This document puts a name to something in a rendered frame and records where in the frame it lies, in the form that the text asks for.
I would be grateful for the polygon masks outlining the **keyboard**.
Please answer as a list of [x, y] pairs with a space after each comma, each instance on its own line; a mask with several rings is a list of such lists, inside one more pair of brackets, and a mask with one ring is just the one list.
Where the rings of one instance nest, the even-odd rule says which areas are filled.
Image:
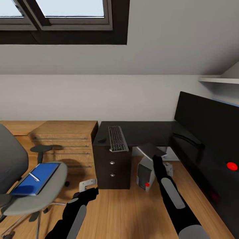
[[112, 152], [128, 151], [128, 146], [123, 135], [121, 126], [109, 127], [109, 137]]

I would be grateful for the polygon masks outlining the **swivel chair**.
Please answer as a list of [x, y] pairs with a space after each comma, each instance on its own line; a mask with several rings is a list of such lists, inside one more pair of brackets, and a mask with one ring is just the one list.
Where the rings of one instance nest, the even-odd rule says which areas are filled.
[[[63, 186], [69, 186], [66, 181], [68, 166], [61, 161], [50, 161], [42, 163], [43, 152], [52, 150], [52, 146], [38, 145], [33, 146], [30, 151], [38, 152], [38, 164], [58, 164], [58, 167], [47, 180], [36, 196], [13, 196], [11, 192], [36, 168], [31, 169], [23, 178], [22, 175], [29, 168], [28, 153], [18, 142], [14, 135], [0, 123], [0, 223], [7, 216], [23, 215], [2, 235], [3, 239], [10, 239], [12, 236], [7, 234], [12, 228], [19, 224], [29, 214], [33, 213], [29, 222], [34, 222], [38, 217], [36, 239], [39, 239], [41, 212], [48, 212], [49, 205], [67, 206], [64, 202], [54, 202]], [[7, 192], [18, 181], [9, 194]], [[7, 235], [5, 235], [7, 234]]]

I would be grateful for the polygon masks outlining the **monitor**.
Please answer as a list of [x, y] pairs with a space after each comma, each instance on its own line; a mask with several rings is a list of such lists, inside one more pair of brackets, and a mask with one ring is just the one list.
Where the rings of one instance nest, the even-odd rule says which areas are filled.
[[174, 119], [201, 142], [173, 133], [200, 149], [197, 163], [207, 147], [239, 173], [239, 106], [180, 91]]

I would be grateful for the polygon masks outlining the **notebook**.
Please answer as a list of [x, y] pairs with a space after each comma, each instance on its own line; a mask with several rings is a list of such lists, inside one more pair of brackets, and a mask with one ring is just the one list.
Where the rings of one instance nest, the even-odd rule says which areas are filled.
[[137, 149], [139, 149], [150, 161], [153, 161], [154, 155], [156, 157], [165, 157], [167, 155], [151, 143], [137, 146]]

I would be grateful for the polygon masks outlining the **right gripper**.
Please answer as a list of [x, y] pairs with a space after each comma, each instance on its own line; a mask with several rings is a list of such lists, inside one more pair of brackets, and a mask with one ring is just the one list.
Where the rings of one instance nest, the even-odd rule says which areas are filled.
[[158, 170], [165, 170], [165, 167], [163, 166], [163, 163], [162, 163], [162, 157], [156, 157], [154, 155], [153, 157], [153, 169], [154, 169], [154, 174], [156, 175], [156, 172]]

